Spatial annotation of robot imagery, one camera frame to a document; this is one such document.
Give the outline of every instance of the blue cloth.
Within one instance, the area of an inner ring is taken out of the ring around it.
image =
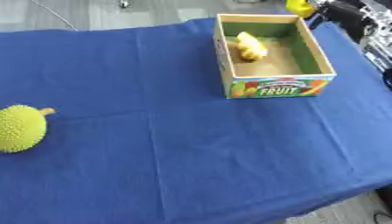
[[[212,19],[0,34],[0,107],[51,106],[0,155],[7,224],[264,223],[392,181],[392,93],[332,24],[319,97],[226,100]]]

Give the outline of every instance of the box wall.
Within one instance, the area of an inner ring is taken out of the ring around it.
[[[227,98],[230,96],[231,86],[233,83],[233,64],[231,63],[228,47],[226,40],[223,36],[223,30],[221,28],[221,21],[217,18],[215,22],[215,31],[213,35],[213,43],[215,46],[216,56],[218,58],[218,64],[220,69],[220,76],[222,78],[222,84],[225,90]]]
[[[315,96],[322,92],[334,74],[285,75],[266,78],[236,78],[229,98],[272,98]]]

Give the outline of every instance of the fruit box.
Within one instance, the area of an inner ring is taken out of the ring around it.
[[[267,56],[243,60],[235,42],[240,32],[261,41]],[[213,39],[227,98],[314,96],[336,75],[295,15],[219,14]]]

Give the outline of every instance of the yellow fruit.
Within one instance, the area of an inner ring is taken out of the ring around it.
[[[235,41],[238,42],[238,49],[244,60],[258,60],[268,53],[267,48],[257,38],[245,31],[238,34]]]
[[[25,151],[40,142],[46,134],[45,116],[52,113],[52,108],[37,110],[25,105],[0,110],[0,151]]]

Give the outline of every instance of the gray floor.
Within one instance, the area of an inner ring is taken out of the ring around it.
[[[220,12],[278,13],[284,8],[284,0],[263,3],[234,3],[233,0],[134,0],[133,7],[126,10],[120,10],[116,0],[37,1],[59,13],[78,30],[166,25],[192,18],[213,17]],[[30,0],[0,0],[0,32],[41,29],[70,27]],[[288,223],[371,224],[374,211],[382,209],[377,196],[369,192],[302,217],[290,218]]]
[[[233,0],[133,0],[120,10],[117,0],[38,0],[58,12],[78,30],[167,25],[219,12],[266,13],[283,9],[283,0],[234,3]],[[0,0],[0,31],[69,29],[29,0]]]

